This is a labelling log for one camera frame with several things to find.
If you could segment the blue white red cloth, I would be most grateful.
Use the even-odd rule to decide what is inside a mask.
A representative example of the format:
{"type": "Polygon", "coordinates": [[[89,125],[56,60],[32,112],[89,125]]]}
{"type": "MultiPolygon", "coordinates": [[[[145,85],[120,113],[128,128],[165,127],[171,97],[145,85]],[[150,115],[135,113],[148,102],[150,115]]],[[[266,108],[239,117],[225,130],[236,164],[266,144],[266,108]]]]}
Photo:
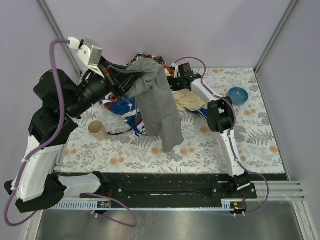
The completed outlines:
{"type": "MultiPolygon", "coordinates": [[[[143,117],[139,108],[137,107],[134,97],[129,98],[126,96],[124,100],[117,100],[113,93],[110,93],[103,100],[101,100],[99,104],[105,109],[109,110],[111,113],[119,115],[122,121],[128,124],[136,134],[146,134],[143,117]]],[[[208,117],[206,104],[198,111],[189,112],[199,114],[204,118],[208,117]]]]}

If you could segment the grey cloth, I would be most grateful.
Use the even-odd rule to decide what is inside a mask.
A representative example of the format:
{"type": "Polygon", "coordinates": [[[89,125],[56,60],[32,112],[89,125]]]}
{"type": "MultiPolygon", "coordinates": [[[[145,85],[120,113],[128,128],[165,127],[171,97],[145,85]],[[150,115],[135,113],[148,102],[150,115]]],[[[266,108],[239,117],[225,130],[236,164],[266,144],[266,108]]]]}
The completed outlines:
{"type": "Polygon", "coordinates": [[[146,135],[159,137],[163,151],[172,151],[184,141],[184,137],[179,111],[163,65],[139,57],[128,69],[143,72],[127,96],[136,100],[146,135]]]}

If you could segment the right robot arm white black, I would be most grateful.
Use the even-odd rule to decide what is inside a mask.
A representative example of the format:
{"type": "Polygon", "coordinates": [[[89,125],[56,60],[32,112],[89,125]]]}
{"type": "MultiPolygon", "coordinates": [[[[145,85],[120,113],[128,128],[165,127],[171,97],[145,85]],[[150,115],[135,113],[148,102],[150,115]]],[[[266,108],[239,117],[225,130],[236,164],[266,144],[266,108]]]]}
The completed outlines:
{"type": "Polygon", "coordinates": [[[174,75],[169,79],[173,90],[188,89],[207,105],[207,124],[217,134],[230,180],[226,184],[229,193],[248,187],[251,182],[248,172],[239,163],[240,154],[235,139],[236,114],[230,97],[223,97],[204,82],[204,75],[195,74],[189,63],[173,63],[174,75]]]}

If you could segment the cream beige cloth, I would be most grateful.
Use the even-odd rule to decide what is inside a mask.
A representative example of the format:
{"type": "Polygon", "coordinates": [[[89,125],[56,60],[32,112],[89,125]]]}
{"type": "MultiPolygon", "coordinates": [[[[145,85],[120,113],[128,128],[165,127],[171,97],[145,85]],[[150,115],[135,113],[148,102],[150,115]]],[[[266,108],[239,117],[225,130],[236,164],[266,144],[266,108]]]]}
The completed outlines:
{"type": "Polygon", "coordinates": [[[172,92],[177,109],[180,112],[198,111],[205,106],[205,102],[189,89],[181,89],[172,92]]]}

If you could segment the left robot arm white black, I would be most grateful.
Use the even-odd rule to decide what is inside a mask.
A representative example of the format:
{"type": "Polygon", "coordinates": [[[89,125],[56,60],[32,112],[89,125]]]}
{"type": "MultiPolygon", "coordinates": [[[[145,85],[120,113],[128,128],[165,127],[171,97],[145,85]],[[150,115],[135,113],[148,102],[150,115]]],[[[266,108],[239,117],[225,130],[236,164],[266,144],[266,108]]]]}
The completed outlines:
{"type": "Polygon", "coordinates": [[[144,73],[102,58],[101,74],[87,70],[80,84],[75,84],[58,70],[61,89],[57,90],[52,70],[34,87],[42,107],[33,115],[28,131],[28,148],[22,161],[23,172],[4,188],[17,198],[21,213],[49,209],[64,198],[89,197],[107,190],[107,181],[98,171],[80,176],[61,176],[52,172],[63,156],[70,134],[78,127],[77,119],[108,94],[123,98],[144,73]]]}

